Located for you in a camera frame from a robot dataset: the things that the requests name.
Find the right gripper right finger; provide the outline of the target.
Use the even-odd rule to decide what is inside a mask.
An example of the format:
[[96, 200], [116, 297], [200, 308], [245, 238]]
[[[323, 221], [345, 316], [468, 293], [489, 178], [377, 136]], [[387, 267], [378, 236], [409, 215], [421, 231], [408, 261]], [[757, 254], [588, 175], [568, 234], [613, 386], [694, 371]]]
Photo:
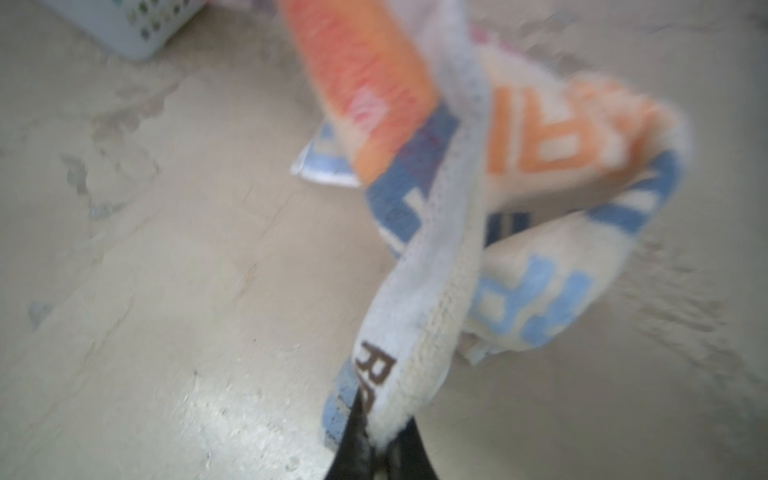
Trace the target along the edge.
[[390, 443], [387, 471], [390, 480], [438, 480], [414, 418]]

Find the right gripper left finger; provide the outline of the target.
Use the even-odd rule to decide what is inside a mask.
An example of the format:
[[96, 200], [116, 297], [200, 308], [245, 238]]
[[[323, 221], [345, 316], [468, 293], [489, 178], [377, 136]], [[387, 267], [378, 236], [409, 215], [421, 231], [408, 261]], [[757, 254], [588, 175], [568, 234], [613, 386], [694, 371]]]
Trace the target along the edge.
[[373, 480], [373, 450], [367, 436], [362, 394], [356, 393], [341, 442], [325, 480]]

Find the pastel blue letter towel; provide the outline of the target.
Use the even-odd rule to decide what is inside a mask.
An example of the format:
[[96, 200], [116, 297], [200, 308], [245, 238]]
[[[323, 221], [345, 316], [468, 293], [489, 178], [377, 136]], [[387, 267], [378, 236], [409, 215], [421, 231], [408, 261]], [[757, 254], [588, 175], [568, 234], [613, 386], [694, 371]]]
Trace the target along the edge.
[[537, 348], [607, 290], [690, 165], [690, 125], [609, 76], [553, 76], [462, 1], [278, 8], [397, 259], [351, 355], [383, 449], [462, 333]]

